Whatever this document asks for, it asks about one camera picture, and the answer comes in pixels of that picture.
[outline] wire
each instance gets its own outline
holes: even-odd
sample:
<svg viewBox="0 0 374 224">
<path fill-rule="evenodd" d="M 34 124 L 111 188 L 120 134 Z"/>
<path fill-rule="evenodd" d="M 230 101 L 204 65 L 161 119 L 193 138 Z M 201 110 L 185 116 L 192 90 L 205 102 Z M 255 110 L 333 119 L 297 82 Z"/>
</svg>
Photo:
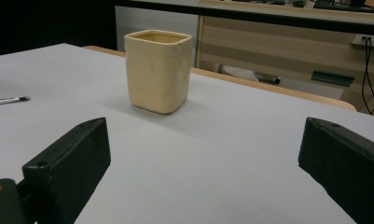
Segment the wire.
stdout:
<svg viewBox="0 0 374 224">
<path fill-rule="evenodd" d="M 314 4 L 323 5 L 323 6 L 326 6 L 326 5 L 329 5 L 329 6 L 340 5 L 340 6 L 346 6 L 346 7 L 349 6 L 349 4 L 345 4 L 345 3 L 341 3 L 341 2 L 335 2 L 334 0 L 325 1 L 325 2 L 316 1 L 316 0 L 310 0 L 310 1 L 314 2 Z"/>
<path fill-rule="evenodd" d="M 365 99 L 365 81 L 367 80 L 368 71 L 367 67 L 369 66 L 369 59 L 370 59 L 370 49 L 368 46 L 372 46 L 371 39 L 366 38 L 365 39 L 365 73 L 364 73 L 364 79 L 362 81 L 362 99 L 364 100 L 365 107 L 367 108 L 367 112 L 369 114 L 372 114 L 372 111 L 370 111 L 369 106 L 367 105 L 367 99 Z"/>
<path fill-rule="evenodd" d="M 363 86 L 362 86 L 362 97 L 364 99 L 364 104 L 365 106 L 367 107 L 367 111 L 369 112 L 370 115 L 372 115 L 373 113 L 373 110 L 370 111 L 368 105 L 367 105 L 367 101 L 365 99 L 365 80 L 367 80 L 367 83 L 369 85 L 369 88 L 370 88 L 370 92 L 372 93 L 372 96 L 373 96 L 373 99 L 374 99 L 374 90 L 372 88 L 372 84 L 370 83 L 370 78 L 369 78 L 369 72 L 368 72 L 368 66 L 369 66 L 369 61 L 370 61 L 370 52 L 372 50 L 372 40 L 371 38 L 366 38 L 365 39 L 365 73 L 364 73 L 364 80 L 363 80 Z"/>
</svg>

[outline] pen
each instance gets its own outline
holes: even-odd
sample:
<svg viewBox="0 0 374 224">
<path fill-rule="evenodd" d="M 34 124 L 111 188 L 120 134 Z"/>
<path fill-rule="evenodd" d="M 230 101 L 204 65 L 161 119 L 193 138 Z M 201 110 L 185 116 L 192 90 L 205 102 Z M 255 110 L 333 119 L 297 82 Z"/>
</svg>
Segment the pen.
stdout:
<svg viewBox="0 0 374 224">
<path fill-rule="evenodd" d="M 14 103 L 14 102 L 28 101 L 28 100 L 30 100 L 30 97 L 28 96 L 0 99 L 0 105 Z"/>
</svg>

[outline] table edge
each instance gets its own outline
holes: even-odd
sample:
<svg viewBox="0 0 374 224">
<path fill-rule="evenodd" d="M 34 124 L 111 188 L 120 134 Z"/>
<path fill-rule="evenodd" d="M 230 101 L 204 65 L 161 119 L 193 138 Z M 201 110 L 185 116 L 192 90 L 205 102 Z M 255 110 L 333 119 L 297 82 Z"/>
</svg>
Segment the table edge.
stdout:
<svg viewBox="0 0 374 224">
<path fill-rule="evenodd" d="M 90 49 L 90 50 L 99 51 L 101 53 L 107 53 L 107 54 L 116 55 L 116 56 L 119 56 L 119 57 L 126 57 L 125 52 L 114 50 L 114 49 L 105 49 L 105 48 L 101 48 L 101 47 L 97 47 L 97 46 L 85 46 L 85 47 L 83 47 L 83 49 Z M 324 97 L 324 96 L 319 96 L 319 95 L 315 95 L 315 94 L 311 94 L 311 93 L 307 93 L 307 92 L 303 92 L 303 91 L 294 91 L 294 90 L 290 90 L 290 89 L 287 89 L 287 88 L 272 86 L 272 85 L 269 85 L 269 84 L 265 84 L 265 83 L 261 83 L 261 82 L 255 82 L 255 81 L 251 81 L 251 80 L 247 80 L 247 79 L 243 79 L 243 78 L 239 78 L 239 77 L 226 76 L 226 75 L 222 75 L 222 74 L 218 74 L 218 73 L 215 73 L 215 72 L 206 71 L 206 70 L 202 70 L 202 69 L 194 68 L 194 67 L 192 67 L 190 69 L 190 71 L 193 74 L 197 74 L 197 75 L 201 75 L 201 76 L 205 76 L 205 77 L 212 77 L 212 78 L 216 78 L 216 79 L 221 79 L 221 80 L 224 80 L 224 81 L 237 83 L 237 84 L 240 84 L 240 85 L 244 85 L 244 86 L 248 86 L 248 87 L 252 87 L 252 88 L 256 88 L 256 89 L 260 89 L 260 90 L 264 90 L 264 91 L 276 92 L 276 93 L 280 93 L 280 94 L 283 94 L 283 95 L 297 97 L 299 99 L 313 101 L 313 102 L 316 102 L 316 103 L 321 103 L 321 104 L 325 104 L 325 105 L 333 105 L 333 106 L 337 106 L 337 107 L 340 107 L 340 108 L 345 108 L 345 109 L 348 109 L 348 110 L 351 110 L 351 111 L 357 111 L 353 105 L 351 105 L 347 102 L 341 101 L 341 100 L 337 100 L 337 99 L 332 99 L 332 98 L 328 98 L 328 97 Z"/>
</svg>

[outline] square cup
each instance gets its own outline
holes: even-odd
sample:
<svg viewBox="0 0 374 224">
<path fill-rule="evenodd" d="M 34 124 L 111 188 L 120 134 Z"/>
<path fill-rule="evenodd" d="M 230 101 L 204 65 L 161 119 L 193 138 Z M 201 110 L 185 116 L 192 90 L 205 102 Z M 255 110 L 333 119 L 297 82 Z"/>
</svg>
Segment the square cup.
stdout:
<svg viewBox="0 0 374 224">
<path fill-rule="evenodd" d="M 132 104 L 160 114 L 173 112 L 187 98 L 192 37 L 145 30 L 124 38 Z"/>
</svg>

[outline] table surface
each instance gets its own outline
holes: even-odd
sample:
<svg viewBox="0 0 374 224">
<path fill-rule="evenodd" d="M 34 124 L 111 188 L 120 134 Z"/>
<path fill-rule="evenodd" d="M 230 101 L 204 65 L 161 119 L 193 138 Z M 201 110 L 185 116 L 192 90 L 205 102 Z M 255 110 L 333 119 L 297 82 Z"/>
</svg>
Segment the table surface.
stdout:
<svg viewBox="0 0 374 224">
<path fill-rule="evenodd" d="M 0 178 L 107 118 L 112 162 L 76 223 L 353 223 L 298 167 L 307 117 L 374 141 L 374 118 L 192 74 L 169 115 L 131 105 L 125 60 L 57 45 L 0 56 Z"/>
</svg>

